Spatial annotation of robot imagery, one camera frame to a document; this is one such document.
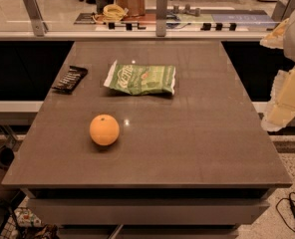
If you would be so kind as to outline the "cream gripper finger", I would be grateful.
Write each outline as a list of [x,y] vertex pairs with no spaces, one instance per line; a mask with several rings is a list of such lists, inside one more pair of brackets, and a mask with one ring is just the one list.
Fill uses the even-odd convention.
[[261,126],[278,131],[295,118],[295,66],[289,72],[279,70],[272,85],[270,101],[263,113]]
[[260,45],[269,49],[282,49],[283,38],[289,19],[283,20],[271,33],[260,40]]

